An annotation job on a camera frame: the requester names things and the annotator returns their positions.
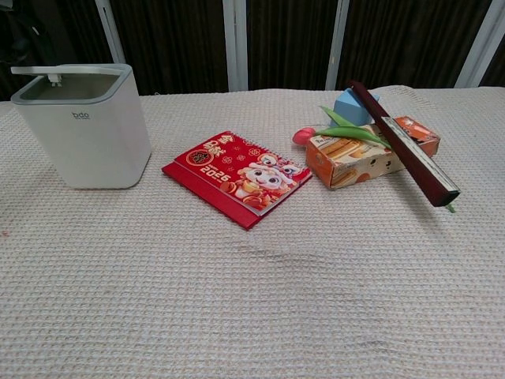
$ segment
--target white textured blanket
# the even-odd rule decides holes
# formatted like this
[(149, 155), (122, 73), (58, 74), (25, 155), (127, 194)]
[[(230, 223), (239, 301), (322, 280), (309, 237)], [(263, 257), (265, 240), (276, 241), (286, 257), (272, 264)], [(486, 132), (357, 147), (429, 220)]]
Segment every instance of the white textured blanket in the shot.
[(313, 178), (246, 232), (160, 170), (225, 129), (303, 160), (338, 92), (144, 97), (128, 190), (66, 188), (2, 106), (0, 377), (503, 377), (505, 89), (373, 92), (442, 137), (455, 214)]

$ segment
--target dark curtain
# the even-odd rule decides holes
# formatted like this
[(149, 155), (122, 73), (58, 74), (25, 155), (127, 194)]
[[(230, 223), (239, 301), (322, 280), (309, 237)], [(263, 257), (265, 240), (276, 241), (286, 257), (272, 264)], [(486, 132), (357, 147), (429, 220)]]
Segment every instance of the dark curtain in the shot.
[[(9, 23), (14, 38), (23, 36), (31, 44), (28, 57), (19, 66), (112, 62), (94, 0), (24, 0), (22, 4), (24, 11), (47, 30), (54, 51), (51, 56), (46, 54), (33, 32), (20, 27), (12, 16), (0, 13), (0, 22)], [(9, 100), (31, 79), (12, 75), (9, 65), (0, 63), (0, 100)]]
[(249, 89), (324, 89), (338, 0), (248, 0)]
[(489, 63), (481, 85), (505, 87), (505, 36)]
[(112, 63), (95, 0), (56, 0), (78, 63)]
[(337, 89), (454, 87), (491, 0), (351, 0)]
[(222, 0), (111, 0), (141, 95), (226, 92)]

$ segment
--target red calendar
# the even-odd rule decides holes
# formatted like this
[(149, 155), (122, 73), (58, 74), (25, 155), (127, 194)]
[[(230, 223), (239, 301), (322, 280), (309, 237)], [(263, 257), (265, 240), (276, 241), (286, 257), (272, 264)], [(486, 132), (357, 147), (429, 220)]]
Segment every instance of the red calendar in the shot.
[(245, 229), (312, 176), (307, 167), (230, 131), (191, 148), (162, 170)]

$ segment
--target blue box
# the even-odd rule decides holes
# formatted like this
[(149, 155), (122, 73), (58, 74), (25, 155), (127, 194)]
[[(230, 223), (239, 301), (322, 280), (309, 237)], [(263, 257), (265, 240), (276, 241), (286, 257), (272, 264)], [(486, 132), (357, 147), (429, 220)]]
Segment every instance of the blue box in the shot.
[[(340, 114), (346, 120), (352, 122), (356, 126), (367, 125), (372, 122), (372, 116), (363, 106), (361, 101), (356, 97), (351, 88), (346, 89), (335, 101), (333, 111)], [(331, 120), (330, 127), (335, 127), (335, 121)]]

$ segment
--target cardboard box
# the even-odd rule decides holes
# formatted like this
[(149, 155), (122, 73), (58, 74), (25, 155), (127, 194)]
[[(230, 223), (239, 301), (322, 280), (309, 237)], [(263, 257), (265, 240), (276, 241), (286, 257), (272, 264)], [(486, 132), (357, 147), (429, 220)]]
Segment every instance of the cardboard box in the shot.
[[(419, 144), (428, 156), (438, 150), (440, 138), (410, 117), (396, 122)], [(362, 126), (376, 136), (376, 125)], [(380, 144), (339, 137), (312, 137), (307, 144), (307, 165), (330, 189), (350, 186), (405, 168), (396, 154)]]

